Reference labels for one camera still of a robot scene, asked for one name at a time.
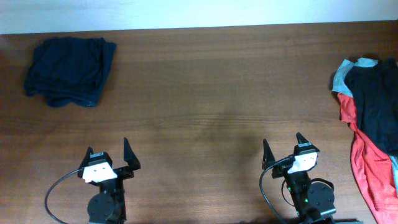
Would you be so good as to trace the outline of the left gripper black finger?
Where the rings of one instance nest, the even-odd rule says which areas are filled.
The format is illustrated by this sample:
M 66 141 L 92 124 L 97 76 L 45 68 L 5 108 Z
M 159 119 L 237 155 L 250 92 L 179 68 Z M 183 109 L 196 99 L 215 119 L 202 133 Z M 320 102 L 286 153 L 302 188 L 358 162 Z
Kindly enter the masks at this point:
M 124 161 L 127 162 L 132 170 L 139 170 L 141 168 L 141 163 L 134 154 L 127 138 L 124 138 Z
M 88 147 L 86 154 L 80 164 L 81 169 L 84 169 L 88 165 L 88 163 L 90 162 L 90 156 L 92 155 L 92 153 L 93 153 L 93 149 L 91 147 Z

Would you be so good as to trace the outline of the black Nike t-shirt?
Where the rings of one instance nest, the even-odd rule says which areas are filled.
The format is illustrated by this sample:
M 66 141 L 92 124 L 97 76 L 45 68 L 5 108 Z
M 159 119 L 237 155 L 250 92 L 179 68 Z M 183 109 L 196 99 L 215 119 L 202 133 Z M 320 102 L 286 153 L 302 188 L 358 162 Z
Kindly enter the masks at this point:
M 397 155 L 397 62 L 353 67 L 345 77 L 357 109 L 358 128 L 390 156 Z

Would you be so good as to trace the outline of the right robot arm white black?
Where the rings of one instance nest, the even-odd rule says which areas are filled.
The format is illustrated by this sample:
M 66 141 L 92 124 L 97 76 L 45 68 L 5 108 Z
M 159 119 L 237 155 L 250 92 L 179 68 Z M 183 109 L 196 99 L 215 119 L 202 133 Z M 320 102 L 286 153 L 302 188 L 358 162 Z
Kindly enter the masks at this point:
M 286 223 L 263 188 L 264 176 L 271 171 L 273 179 L 284 178 L 281 187 L 289 191 L 299 223 L 334 223 L 336 208 L 333 183 L 322 178 L 311 179 L 308 175 L 308 171 L 317 165 L 320 150 L 300 133 L 295 136 L 297 145 L 293 153 L 278 161 L 267 140 L 263 140 L 262 174 L 259 178 L 261 194 L 279 221 Z

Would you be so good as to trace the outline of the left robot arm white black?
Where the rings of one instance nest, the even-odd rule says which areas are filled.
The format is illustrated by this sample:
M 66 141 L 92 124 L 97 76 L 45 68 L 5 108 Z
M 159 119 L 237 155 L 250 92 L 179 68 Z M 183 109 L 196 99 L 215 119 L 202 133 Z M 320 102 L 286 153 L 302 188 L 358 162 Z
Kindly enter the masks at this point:
M 127 165 L 114 169 L 107 152 L 95 153 L 91 147 L 87 149 L 78 177 L 99 188 L 99 193 L 87 205 L 89 224 L 122 224 L 126 221 L 123 182 L 133 178 L 134 171 L 141 168 L 127 138 L 124 138 L 123 159 Z

